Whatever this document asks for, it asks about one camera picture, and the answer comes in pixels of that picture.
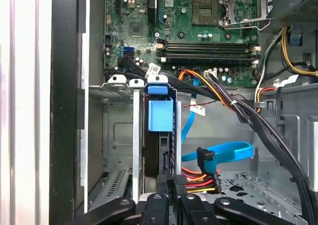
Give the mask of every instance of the red wire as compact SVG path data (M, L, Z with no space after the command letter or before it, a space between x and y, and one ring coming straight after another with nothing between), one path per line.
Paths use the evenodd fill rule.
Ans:
M186 184L185 186L186 186L186 188L189 188L189 187L203 187L203 186L211 184L212 182L213 182L213 179L210 179L207 182L202 183L202 184L191 184L190 183L190 184Z
M198 177L194 177L194 176L188 175L188 174L186 174L186 173L184 173L184 172L182 172L182 174L185 175L187 178L190 178L190 179L196 179L196 178L198 178Z

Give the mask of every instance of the white label sticker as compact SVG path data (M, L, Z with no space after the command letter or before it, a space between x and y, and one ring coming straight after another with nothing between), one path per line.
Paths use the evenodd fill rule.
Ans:
M287 84L296 82L299 75L290 76L288 79L283 80L278 87L284 87Z
M149 76L157 76L160 72L160 69L160 66L150 63L145 78L148 78Z
M205 108L200 105L191 106L190 111L205 117Z
M173 0L165 0L164 6L165 7L173 7Z

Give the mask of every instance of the yellow wire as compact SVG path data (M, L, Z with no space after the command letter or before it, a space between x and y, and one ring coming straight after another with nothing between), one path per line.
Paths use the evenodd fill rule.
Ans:
M195 178L195 179L188 179L188 182L199 181L199 180L201 180L201 179L204 179L205 177L207 177L206 174L202 175L201 177Z
M195 71L191 71L191 70L184 70L189 74L192 74L194 76L196 76L197 78L199 78L201 81L203 81L204 83L206 83L206 85L214 92L214 94L219 98L219 100L226 105L228 108L230 108L232 110L232 108L223 100L222 96L216 91L216 89L205 79L203 78L201 75L199 75L198 73L196 73Z
M289 57L288 57L288 53L287 53L287 27L284 28L284 31L283 31L283 35L282 35L282 50L283 50L283 55L284 55L284 58L287 62L287 64L289 65L289 67L291 67L294 71L300 73L300 74L305 74L305 75L317 75L317 71L316 72L308 72L308 71L304 71L304 70L300 70L298 68L296 68L295 66L293 66L292 62L289 60Z
M207 191L214 191L215 188L209 188L209 189L196 189L196 190L188 190L188 193L200 193L200 192L207 192Z

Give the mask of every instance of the cable tie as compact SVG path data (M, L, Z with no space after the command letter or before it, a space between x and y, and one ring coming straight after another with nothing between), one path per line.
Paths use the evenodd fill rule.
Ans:
M309 183L309 178L308 177L302 177L302 178L290 178L290 181L292 183L297 183L297 182L306 182L306 183Z
M236 100L233 100L233 101L230 103L230 105L233 106L235 103L237 103L237 101L236 101Z

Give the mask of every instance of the chip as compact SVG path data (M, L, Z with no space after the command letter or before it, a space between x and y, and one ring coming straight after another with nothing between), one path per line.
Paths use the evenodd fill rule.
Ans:
M192 24L218 25L219 3L216 0L192 1Z
M131 37L143 37L144 34L144 24L141 22L131 22L129 23L129 35Z

